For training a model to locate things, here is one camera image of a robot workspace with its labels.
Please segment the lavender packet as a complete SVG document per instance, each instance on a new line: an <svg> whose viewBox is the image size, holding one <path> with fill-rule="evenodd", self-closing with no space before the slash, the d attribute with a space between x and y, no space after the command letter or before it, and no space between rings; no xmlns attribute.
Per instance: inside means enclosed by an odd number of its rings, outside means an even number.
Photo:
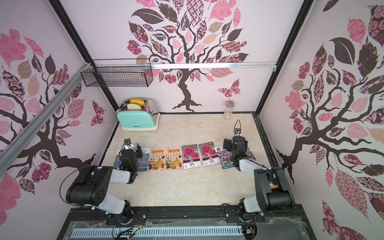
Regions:
<svg viewBox="0 0 384 240"><path fill-rule="evenodd" d="M148 171L150 152L151 152L150 148L142 149L142 157L138 158L138 172Z"/></svg>
<svg viewBox="0 0 384 240"><path fill-rule="evenodd" d="M116 158L113 164L113 168L119 170L122 166L121 151L117 151Z"/></svg>

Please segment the purple flower packet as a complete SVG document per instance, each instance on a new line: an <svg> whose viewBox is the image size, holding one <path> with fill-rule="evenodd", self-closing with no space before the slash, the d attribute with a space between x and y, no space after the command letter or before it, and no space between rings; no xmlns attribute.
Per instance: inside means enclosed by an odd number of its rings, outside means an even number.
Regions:
<svg viewBox="0 0 384 240"><path fill-rule="evenodd" d="M222 169L225 170L225 169L229 169L229 168L234 167L233 162L231 160L231 157L232 157L231 152L228 152L223 147L215 147L214 149L215 149L215 151L216 151L216 153L220 159L220 164L221 164Z"/></svg>
<svg viewBox="0 0 384 240"><path fill-rule="evenodd" d="M247 148L246 156L247 156L249 159L251 159L253 162L256 161L255 156L253 155L252 151L251 151L249 148Z"/></svg>

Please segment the sunflower shop packet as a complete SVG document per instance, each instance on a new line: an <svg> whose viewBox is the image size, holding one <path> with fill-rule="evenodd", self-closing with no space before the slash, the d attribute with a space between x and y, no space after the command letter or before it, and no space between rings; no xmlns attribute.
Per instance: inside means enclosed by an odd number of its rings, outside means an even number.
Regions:
<svg viewBox="0 0 384 240"><path fill-rule="evenodd" d="M162 171L166 169L166 148L150 149L148 171Z"/></svg>
<svg viewBox="0 0 384 240"><path fill-rule="evenodd" d="M183 169L182 148L181 147L167 148L166 170L182 170L182 169Z"/></svg>

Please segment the pink flower packet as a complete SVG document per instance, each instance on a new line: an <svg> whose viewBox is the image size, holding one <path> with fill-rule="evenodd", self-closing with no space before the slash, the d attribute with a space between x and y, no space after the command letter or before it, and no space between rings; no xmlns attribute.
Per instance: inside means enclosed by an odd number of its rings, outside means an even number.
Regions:
<svg viewBox="0 0 384 240"><path fill-rule="evenodd" d="M182 160L184 170L201 167L198 145L193 144L182 146Z"/></svg>
<svg viewBox="0 0 384 240"><path fill-rule="evenodd" d="M213 142L202 143L198 147L205 167L220 163L220 158Z"/></svg>

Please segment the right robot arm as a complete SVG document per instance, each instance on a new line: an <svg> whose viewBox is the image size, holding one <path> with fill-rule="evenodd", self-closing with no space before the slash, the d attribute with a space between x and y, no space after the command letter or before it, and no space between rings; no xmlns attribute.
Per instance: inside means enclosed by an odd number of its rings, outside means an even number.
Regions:
<svg viewBox="0 0 384 240"><path fill-rule="evenodd" d="M247 155L248 141L242 136L224 139L223 147L231 153L233 166L254 178L255 195L240 199L238 213L241 219L261 213L289 214L295 208L295 199L287 178L280 167L266 167Z"/></svg>

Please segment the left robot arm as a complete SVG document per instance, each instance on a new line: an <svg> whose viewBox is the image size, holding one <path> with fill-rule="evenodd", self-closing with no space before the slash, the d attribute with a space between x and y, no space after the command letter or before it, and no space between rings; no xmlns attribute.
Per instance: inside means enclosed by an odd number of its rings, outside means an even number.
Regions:
<svg viewBox="0 0 384 240"><path fill-rule="evenodd" d="M101 210L114 215L121 223L127 224L133 218L129 201L108 193L112 184L132 184L139 169L139 158L143 156L140 145L124 144L119 151L121 164L118 168L86 166L66 193L66 202L81 207Z"/></svg>

